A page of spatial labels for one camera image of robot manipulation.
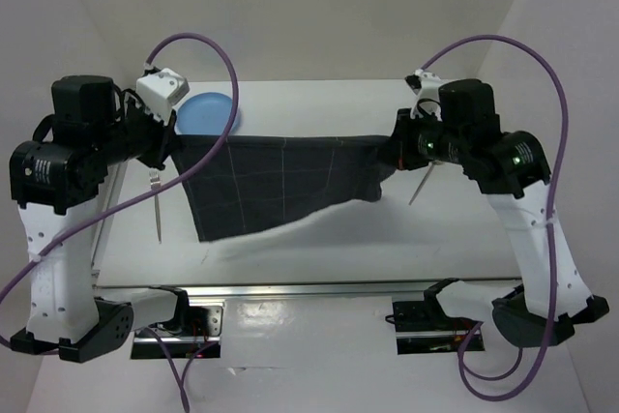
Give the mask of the dark grey checked cloth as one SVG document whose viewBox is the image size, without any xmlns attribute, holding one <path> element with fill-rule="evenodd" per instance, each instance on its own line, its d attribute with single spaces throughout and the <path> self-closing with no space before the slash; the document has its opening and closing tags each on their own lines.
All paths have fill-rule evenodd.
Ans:
<svg viewBox="0 0 619 413">
<path fill-rule="evenodd" d="M 197 237 L 262 232 L 351 200 L 376 202 L 395 168 L 378 159 L 382 135 L 229 137 L 183 183 Z"/>
</svg>

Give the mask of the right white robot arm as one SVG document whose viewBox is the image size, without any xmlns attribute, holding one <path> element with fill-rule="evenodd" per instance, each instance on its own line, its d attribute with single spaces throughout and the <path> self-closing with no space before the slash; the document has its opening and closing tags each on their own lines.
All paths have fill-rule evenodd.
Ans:
<svg viewBox="0 0 619 413">
<path fill-rule="evenodd" d="M 417 97 L 398 111 L 380 148 L 382 162 L 416 170 L 433 162 L 461 166 L 509 236 L 520 276 L 517 287 L 445 279 L 424 293 L 422 316 L 433 328 L 454 318 L 491 321 L 517 348 L 559 345 L 609 312 L 580 277 L 554 208 L 551 173 L 531 133 L 504 132 L 491 86 L 476 78 L 443 80 L 426 72 L 405 79 Z"/>
</svg>

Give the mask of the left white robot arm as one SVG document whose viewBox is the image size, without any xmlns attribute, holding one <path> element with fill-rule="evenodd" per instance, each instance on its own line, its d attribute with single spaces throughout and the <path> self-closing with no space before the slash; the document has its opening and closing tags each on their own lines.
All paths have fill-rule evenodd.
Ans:
<svg viewBox="0 0 619 413">
<path fill-rule="evenodd" d="M 129 334 L 160 325 L 180 335 L 192 323 L 188 294 L 155 286 L 115 300 L 93 291 L 90 228 L 109 169 L 138 160 L 162 168 L 174 137 L 175 104 L 187 81 L 169 69 L 121 90 L 99 75 L 69 75 L 51 87 L 53 112 L 9 163 L 11 195 L 28 242 L 31 307 L 7 340 L 15 352 L 84 363 L 122 346 Z"/>
</svg>

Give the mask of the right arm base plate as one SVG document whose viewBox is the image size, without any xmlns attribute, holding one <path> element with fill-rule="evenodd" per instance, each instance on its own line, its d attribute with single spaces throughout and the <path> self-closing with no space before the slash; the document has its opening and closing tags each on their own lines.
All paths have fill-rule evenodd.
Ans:
<svg viewBox="0 0 619 413">
<path fill-rule="evenodd" d="M 453 278 L 441 280 L 426 289 L 421 300 L 392 303 L 392 312 L 384 320 L 396 331 L 398 355 L 457 352 L 477 322 L 447 316 L 440 308 L 438 293 L 455 282 Z"/>
</svg>

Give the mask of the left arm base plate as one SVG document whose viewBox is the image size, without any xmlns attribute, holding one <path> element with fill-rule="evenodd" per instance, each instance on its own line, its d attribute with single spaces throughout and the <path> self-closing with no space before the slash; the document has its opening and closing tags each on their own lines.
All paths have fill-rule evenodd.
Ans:
<svg viewBox="0 0 619 413">
<path fill-rule="evenodd" d="M 223 301 L 191 303 L 183 326 L 170 329 L 162 323 L 149 327 L 162 340 L 174 360 L 188 360 L 200 351 L 198 359 L 221 356 L 221 333 L 224 317 Z M 164 353 L 154 336 L 146 329 L 137 332 L 132 341 L 132 360 L 162 360 Z"/>
</svg>

